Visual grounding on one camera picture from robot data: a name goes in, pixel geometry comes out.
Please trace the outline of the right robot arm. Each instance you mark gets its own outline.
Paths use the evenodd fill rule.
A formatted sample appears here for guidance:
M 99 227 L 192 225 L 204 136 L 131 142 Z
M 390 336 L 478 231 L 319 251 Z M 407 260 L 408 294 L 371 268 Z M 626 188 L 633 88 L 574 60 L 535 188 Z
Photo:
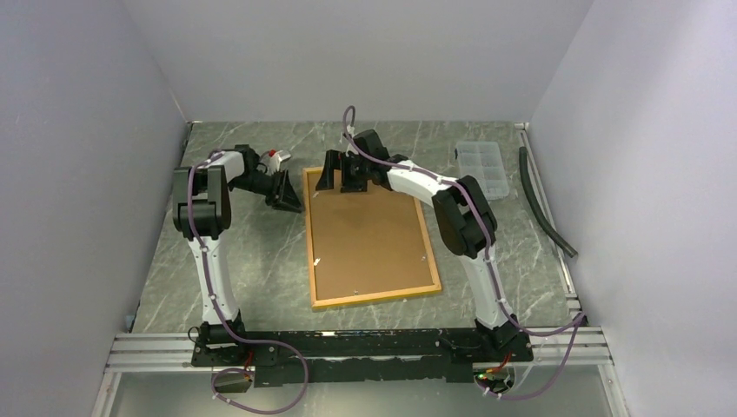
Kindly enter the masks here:
M 365 192 L 372 182 L 429 205 L 443 244 L 459 257 L 468 279 L 480 333 L 479 351 L 488 360 L 501 359 L 524 338 L 497 278 L 497 221 L 478 181 L 470 175 L 460 179 L 440 175 L 406 156 L 391 155 L 373 129 L 345 137 L 349 150 L 326 152 L 316 190 L 333 189 L 339 172 L 343 193 Z

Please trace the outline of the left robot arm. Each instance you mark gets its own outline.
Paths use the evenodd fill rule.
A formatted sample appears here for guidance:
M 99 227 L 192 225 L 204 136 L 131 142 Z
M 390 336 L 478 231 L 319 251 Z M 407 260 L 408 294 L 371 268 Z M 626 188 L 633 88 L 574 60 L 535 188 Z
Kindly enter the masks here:
M 197 342 L 215 344 L 215 354 L 229 365 L 242 362 L 249 352 L 224 237 L 233 220 L 230 192 L 261 195 L 266 206 L 277 211 L 302 212 L 289 172 L 282 167 L 291 158 L 287 150 L 258 153 L 242 144 L 215 149 L 204 160 L 174 172 L 173 223 L 194 256 L 203 300 Z

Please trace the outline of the clear plastic organizer box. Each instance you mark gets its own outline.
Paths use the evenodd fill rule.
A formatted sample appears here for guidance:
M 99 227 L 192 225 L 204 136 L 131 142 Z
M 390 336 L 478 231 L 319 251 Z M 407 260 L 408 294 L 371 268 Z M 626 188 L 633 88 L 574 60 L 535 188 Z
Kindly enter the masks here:
M 509 196 L 510 187 L 497 142 L 459 141 L 455 159 L 460 176 L 471 175 L 490 201 Z

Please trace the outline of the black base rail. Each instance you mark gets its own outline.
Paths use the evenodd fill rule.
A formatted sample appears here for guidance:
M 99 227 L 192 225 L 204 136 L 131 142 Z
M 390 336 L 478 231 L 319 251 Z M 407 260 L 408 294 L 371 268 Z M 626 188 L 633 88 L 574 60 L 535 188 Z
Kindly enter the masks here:
M 251 331 L 233 339 L 219 326 L 194 340 L 194 367 L 255 369 L 258 387 L 441 379 L 469 383 L 485 364 L 530 362 L 527 334 L 479 328 Z

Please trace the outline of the aluminium extrusion frame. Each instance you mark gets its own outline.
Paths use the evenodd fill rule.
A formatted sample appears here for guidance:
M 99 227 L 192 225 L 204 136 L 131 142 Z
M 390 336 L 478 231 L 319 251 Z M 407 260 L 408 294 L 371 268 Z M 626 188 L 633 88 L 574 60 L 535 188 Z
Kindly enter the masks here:
M 485 364 L 469 383 L 441 379 L 258 387 L 255 369 L 194 367 L 193 333 L 120 334 L 96 416 L 626 416 L 607 341 L 582 327 L 534 337 L 530 362 Z

